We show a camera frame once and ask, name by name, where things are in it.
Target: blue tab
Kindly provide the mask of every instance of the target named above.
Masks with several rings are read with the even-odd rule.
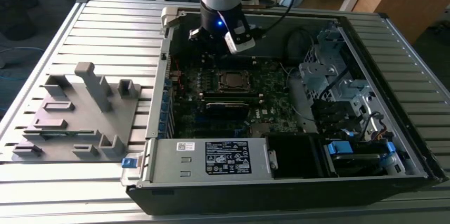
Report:
[[[347,129],[340,129],[350,137],[354,137],[354,132],[350,132]]]
[[[121,168],[124,169],[137,168],[137,159],[136,158],[121,159]]]
[[[397,151],[397,148],[395,148],[395,145],[394,145],[393,142],[389,141],[386,146],[387,146],[387,149],[389,149],[390,153],[394,153]]]
[[[352,154],[352,149],[348,141],[334,141],[328,145],[330,154]]]

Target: warning label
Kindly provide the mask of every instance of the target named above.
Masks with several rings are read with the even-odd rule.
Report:
[[[208,175],[251,174],[248,142],[206,142],[206,173]]]

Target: white label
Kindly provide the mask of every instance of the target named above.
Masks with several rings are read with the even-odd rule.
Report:
[[[194,150],[195,150],[195,142],[176,143],[176,151],[194,151]]]

